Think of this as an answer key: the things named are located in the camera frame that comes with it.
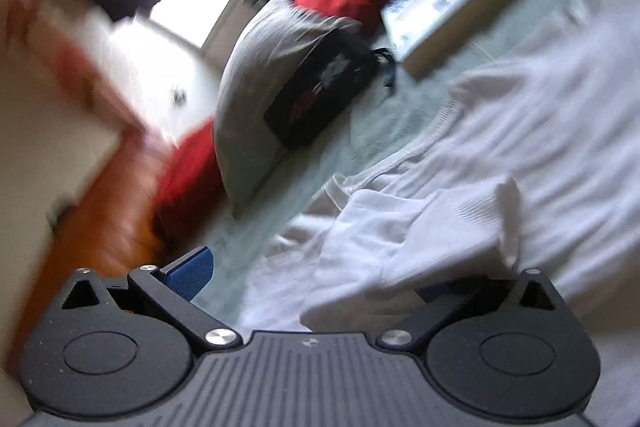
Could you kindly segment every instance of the black bag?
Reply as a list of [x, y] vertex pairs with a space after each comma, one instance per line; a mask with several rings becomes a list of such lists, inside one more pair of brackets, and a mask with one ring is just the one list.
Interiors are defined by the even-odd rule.
[[386, 48], [370, 49], [336, 28], [311, 49], [265, 111], [264, 121], [289, 149], [309, 145], [384, 68], [394, 87], [396, 62]]

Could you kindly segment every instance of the metal screw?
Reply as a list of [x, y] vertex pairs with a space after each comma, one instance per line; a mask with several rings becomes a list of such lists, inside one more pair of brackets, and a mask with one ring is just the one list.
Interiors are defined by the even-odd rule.
[[235, 331], [227, 330], [226, 328], [216, 328], [215, 330], [207, 331], [204, 339], [214, 346], [228, 346], [234, 343], [238, 338], [238, 334]]
[[380, 335], [380, 341], [387, 346], [401, 347], [409, 344], [414, 338], [409, 331], [388, 330]]

